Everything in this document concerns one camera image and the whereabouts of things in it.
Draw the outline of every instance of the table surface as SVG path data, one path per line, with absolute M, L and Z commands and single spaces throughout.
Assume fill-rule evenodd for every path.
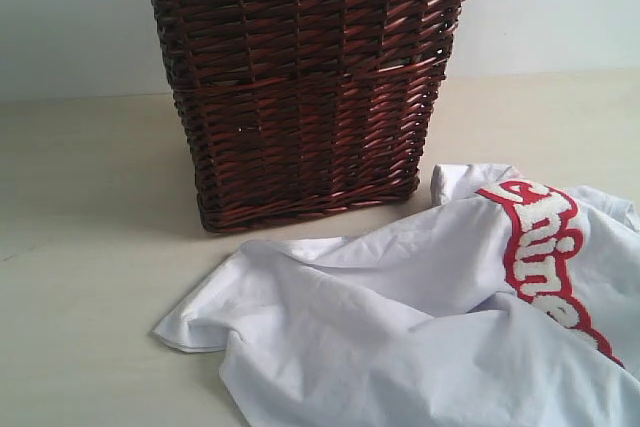
M 0 105 L 0 425 L 246 426 L 149 330 L 241 242 L 354 235 L 429 206 L 433 164 L 503 162 L 640 200 L 640 71 L 450 80 L 405 204 L 233 236 L 199 225 L 170 96 Z

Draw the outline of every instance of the white t-shirt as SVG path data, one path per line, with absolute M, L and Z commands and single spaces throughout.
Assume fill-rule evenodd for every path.
M 640 220 L 587 187 L 438 166 L 437 207 L 244 244 L 156 327 L 254 427 L 640 426 Z

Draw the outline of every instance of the woven wicker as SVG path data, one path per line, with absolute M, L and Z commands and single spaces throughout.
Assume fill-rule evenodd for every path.
M 152 0 L 205 229 L 407 199 L 462 0 Z

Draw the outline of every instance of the white wall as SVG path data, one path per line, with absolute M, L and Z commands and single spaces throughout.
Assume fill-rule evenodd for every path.
M 640 0 L 468 0 L 452 76 L 640 67 Z M 0 100 L 166 92 L 148 0 L 0 0 Z

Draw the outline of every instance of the wicker basket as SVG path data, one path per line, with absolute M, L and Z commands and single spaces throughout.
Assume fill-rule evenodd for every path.
M 407 199 L 462 0 L 152 0 L 205 229 Z

